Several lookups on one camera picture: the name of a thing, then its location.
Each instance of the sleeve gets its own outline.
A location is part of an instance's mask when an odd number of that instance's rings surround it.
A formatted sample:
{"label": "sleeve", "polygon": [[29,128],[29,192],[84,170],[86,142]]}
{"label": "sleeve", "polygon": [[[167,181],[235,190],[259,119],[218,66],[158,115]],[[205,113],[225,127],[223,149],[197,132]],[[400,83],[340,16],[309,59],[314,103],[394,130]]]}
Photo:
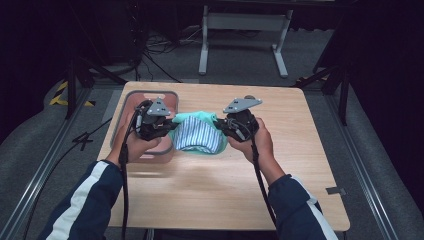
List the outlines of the sleeve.
{"label": "sleeve", "polygon": [[321,213],[317,199],[290,174],[269,186],[279,239],[338,239]]}
{"label": "sleeve", "polygon": [[103,239],[122,184],[116,165],[92,163],[53,210],[38,239]]}

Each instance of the wooden tabletop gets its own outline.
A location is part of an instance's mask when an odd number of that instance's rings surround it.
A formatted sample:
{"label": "wooden tabletop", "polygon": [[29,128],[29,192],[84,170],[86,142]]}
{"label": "wooden tabletop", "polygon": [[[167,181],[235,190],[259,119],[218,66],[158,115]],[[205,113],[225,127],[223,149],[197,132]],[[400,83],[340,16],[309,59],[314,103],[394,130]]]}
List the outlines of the wooden tabletop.
{"label": "wooden tabletop", "polygon": [[[216,112],[236,97],[253,95],[261,105],[250,110],[264,120],[275,157],[286,173],[299,177],[315,195],[335,231],[350,223],[333,174],[300,89],[211,84],[129,82],[125,85],[98,159],[110,152],[110,142],[123,102],[134,90],[174,91],[178,112]],[[218,155],[175,151],[168,163],[128,164],[129,227],[168,229],[273,230],[253,165],[231,146]],[[122,193],[112,209],[110,226],[121,226]]]}

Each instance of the pink tray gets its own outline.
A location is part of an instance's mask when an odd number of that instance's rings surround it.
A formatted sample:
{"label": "pink tray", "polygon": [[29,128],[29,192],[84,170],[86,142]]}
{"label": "pink tray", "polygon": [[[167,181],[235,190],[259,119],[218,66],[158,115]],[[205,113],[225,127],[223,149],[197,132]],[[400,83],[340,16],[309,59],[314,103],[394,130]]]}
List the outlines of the pink tray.
{"label": "pink tray", "polygon": [[[141,91],[136,90],[129,92],[126,96],[126,99],[123,103],[121,114],[118,118],[118,124],[115,127],[113,133],[112,141],[115,138],[115,133],[125,123],[125,117],[129,113],[134,112],[135,107],[137,107],[144,100],[155,100],[160,97],[165,105],[171,111],[171,115],[167,118],[174,118],[175,114],[178,113],[178,95],[172,91]],[[171,141],[171,138],[166,135],[162,137],[161,142],[155,148],[150,149],[140,156],[137,160],[132,160],[131,162],[140,162],[140,163],[167,163],[171,161],[172,156],[174,155],[174,147]]]}

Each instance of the hand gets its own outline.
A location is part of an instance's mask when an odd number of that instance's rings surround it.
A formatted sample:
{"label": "hand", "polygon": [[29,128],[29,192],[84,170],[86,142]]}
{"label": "hand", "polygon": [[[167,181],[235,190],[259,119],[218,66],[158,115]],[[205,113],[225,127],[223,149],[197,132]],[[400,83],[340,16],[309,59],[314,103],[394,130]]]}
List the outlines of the hand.
{"label": "hand", "polygon": [[[256,148],[259,152],[259,168],[265,176],[268,185],[271,185],[275,180],[284,176],[285,173],[274,157],[274,147],[271,134],[265,127],[265,123],[261,118],[256,118],[259,129],[255,134]],[[241,151],[247,160],[253,162],[252,140],[246,142],[238,142],[232,137],[228,137],[228,143],[231,147]]]}
{"label": "hand", "polygon": [[[256,118],[256,121],[258,122],[259,129],[255,134],[255,142],[259,152],[259,158],[274,159],[274,148],[271,134],[265,127],[265,123],[261,118]],[[241,151],[247,160],[253,162],[252,140],[238,142],[234,138],[228,137],[228,143],[231,145],[231,147]]]}
{"label": "hand", "polygon": [[[119,128],[117,134],[115,135],[115,139],[113,141],[112,150],[110,154],[106,157],[107,160],[113,162],[118,167],[119,164],[119,154],[121,152],[122,142],[124,141],[125,134],[127,132],[127,128],[131,123],[133,113],[128,114],[126,117],[125,123],[122,125],[122,127]],[[135,132],[133,130],[130,130],[130,134],[127,138],[127,146],[128,146],[128,160],[135,160],[139,158],[141,155],[144,154],[149,149],[152,149],[159,145],[160,138],[155,138],[151,141],[145,141],[137,137]]]}

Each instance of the black mount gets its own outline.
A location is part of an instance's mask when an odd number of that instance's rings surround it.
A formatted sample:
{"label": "black mount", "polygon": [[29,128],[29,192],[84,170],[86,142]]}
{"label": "black mount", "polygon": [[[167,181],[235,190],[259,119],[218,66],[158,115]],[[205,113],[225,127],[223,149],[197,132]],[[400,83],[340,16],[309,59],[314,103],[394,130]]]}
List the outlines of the black mount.
{"label": "black mount", "polygon": [[214,122],[215,127],[225,136],[230,136],[239,142],[251,139],[258,131],[259,125],[249,108],[261,103],[262,100],[252,96],[246,96],[244,99],[235,98],[223,111],[228,113],[227,117]]}
{"label": "black mount", "polygon": [[143,140],[150,141],[164,137],[178,126],[177,123],[172,122],[172,119],[166,118],[171,115],[171,111],[159,97],[155,101],[143,101],[135,111],[136,117],[131,125],[137,136]]}

